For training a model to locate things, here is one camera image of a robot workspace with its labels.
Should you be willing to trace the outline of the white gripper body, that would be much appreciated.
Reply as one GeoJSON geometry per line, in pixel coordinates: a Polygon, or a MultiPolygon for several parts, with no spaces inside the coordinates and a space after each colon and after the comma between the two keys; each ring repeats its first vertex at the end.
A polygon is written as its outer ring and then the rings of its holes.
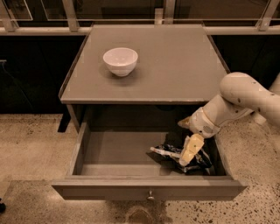
{"type": "Polygon", "coordinates": [[[210,121],[202,107],[197,109],[190,117],[189,130],[193,134],[200,134],[204,138],[210,138],[216,135],[220,129],[219,126],[210,121]]]}

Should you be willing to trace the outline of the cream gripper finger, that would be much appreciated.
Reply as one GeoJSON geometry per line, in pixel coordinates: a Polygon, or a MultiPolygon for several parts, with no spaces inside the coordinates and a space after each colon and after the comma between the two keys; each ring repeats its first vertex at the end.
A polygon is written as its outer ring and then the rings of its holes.
{"type": "Polygon", "coordinates": [[[204,138],[200,134],[192,134],[185,138],[183,150],[180,154],[179,163],[182,166],[187,166],[194,156],[204,145],[204,138]]]}
{"type": "Polygon", "coordinates": [[[190,128],[190,116],[178,121],[178,126],[184,129],[190,128]]]}

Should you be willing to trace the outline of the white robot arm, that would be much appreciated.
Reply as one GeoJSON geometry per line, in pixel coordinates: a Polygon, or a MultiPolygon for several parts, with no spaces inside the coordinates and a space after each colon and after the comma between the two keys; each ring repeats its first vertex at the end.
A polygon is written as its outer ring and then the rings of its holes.
{"type": "Polygon", "coordinates": [[[270,92],[245,73],[229,73],[220,82],[220,92],[205,106],[178,122],[192,132],[184,142],[179,163],[188,165],[199,152],[206,138],[216,135],[228,122],[252,111],[280,126],[280,96],[270,92]]]}

